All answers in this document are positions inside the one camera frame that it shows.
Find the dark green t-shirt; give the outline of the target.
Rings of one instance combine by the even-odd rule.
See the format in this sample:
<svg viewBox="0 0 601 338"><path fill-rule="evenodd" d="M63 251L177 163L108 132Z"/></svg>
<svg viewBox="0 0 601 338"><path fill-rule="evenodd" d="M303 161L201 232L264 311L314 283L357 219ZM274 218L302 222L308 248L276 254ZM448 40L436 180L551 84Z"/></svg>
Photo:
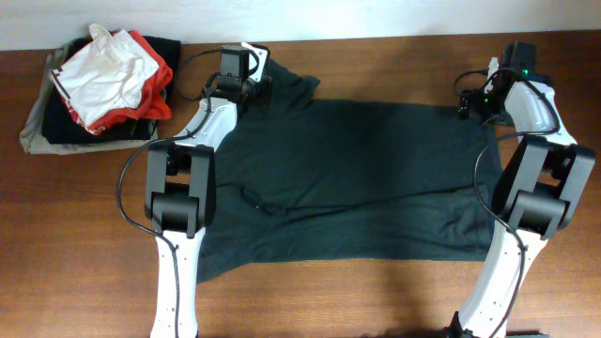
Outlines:
<svg viewBox="0 0 601 338"><path fill-rule="evenodd" d="M217 208L197 279L250 263L349 258L481 261L501 174L496 133L449 106L318 100L270 62L215 155Z"/></svg>

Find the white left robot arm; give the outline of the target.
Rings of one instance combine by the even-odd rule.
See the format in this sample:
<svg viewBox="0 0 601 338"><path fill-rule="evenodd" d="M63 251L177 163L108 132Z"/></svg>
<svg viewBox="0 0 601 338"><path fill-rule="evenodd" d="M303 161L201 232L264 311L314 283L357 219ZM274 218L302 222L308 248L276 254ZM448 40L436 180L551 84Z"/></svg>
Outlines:
<svg viewBox="0 0 601 338"><path fill-rule="evenodd" d="M248 106L268 99L271 83L265 75L232 85L219 80L173 140L149 148L145 214L159 235L151 338L198 335L195 291L201 243L216 209L215 152Z"/></svg>

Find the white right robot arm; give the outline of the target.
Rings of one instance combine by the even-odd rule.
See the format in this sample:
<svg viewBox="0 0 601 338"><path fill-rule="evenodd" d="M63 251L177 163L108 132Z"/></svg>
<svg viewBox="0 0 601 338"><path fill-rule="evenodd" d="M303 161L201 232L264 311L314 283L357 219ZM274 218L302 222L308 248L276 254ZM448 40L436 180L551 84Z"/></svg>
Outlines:
<svg viewBox="0 0 601 338"><path fill-rule="evenodd" d="M535 258L570 222L595 165L592 149L565 129L546 84L517 78L504 109L519 145L485 211L493 239L468 300L448 337L504 337L517 295Z"/></svg>

